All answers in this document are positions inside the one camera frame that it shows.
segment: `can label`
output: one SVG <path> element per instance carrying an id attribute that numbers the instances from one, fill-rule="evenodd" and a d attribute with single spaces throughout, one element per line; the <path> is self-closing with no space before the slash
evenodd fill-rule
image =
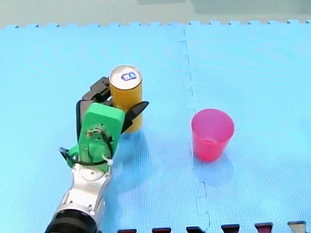
<path id="1" fill-rule="evenodd" d="M 136 79 L 136 78 L 137 78 L 137 75 L 132 71 L 121 75 L 121 79 L 124 81 L 129 81 L 129 80 Z"/>

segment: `can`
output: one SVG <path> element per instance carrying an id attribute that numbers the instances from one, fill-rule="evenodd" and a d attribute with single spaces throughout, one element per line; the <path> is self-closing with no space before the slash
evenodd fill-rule
<path id="1" fill-rule="evenodd" d="M 127 112 L 135 104 L 142 102 L 142 74 L 134 66 L 122 65 L 109 74 L 109 86 L 114 107 Z M 142 125 L 142 114 L 133 120 L 127 133 L 138 131 Z"/>

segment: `black cable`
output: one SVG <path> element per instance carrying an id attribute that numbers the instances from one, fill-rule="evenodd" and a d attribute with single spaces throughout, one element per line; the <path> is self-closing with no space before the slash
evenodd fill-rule
<path id="1" fill-rule="evenodd" d="M 112 137 L 108 137 L 104 132 L 101 132 L 101 136 L 103 138 L 103 141 L 107 144 L 108 146 L 108 149 L 109 149 L 109 152 L 110 152 L 110 157 L 112 158 L 113 156 L 113 150 L 112 150 L 112 146 L 111 146 L 111 141 L 112 141 Z M 86 165 L 86 166 L 95 166 L 95 165 L 101 165 L 101 164 L 104 164 L 104 163 L 107 163 L 106 160 L 102 160 L 102 161 L 99 161 L 99 162 L 94 162 L 94 163 L 87 163 L 87 162 L 81 162 L 79 160 L 76 160 L 76 159 L 73 159 L 71 158 L 69 155 L 68 155 L 68 152 L 69 150 L 61 147 L 59 149 L 59 152 L 61 153 L 61 155 L 67 160 L 69 159 L 70 161 L 72 161 L 73 163 L 75 164 L 81 164 L 81 165 Z"/>

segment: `green gripper housing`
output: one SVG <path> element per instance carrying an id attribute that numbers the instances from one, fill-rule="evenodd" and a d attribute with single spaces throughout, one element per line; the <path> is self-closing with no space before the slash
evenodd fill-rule
<path id="1" fill-rule="evenodd" d="M 119 142 L 124 118 L 125 112 L 118 108 L 100 103 L 91 104 L 83 116 L 78 145 L 69 150 L 69 156 L 76 156 L 80 162 L 86 163 L 100 162 L 103 160 L 103 155 L 107 159 L 112 159 Z M 100 132 L 87 133 L 92 130 L 100 130 L 106 136 L 112 137 L 112 155 Z M 109 171 L 107 163 L 92 167 L 105 172 Z"/>

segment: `pink cup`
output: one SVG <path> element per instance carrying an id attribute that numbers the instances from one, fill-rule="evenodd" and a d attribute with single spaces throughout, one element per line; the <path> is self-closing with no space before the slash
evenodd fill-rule
<path id="1" fill-rule="evenodd" d="M 213 162 L 223 153 L 234 133 L 234 123 L 224 112 L 205 109 L 192 119 L 194 154 L 203 161 Z"/>

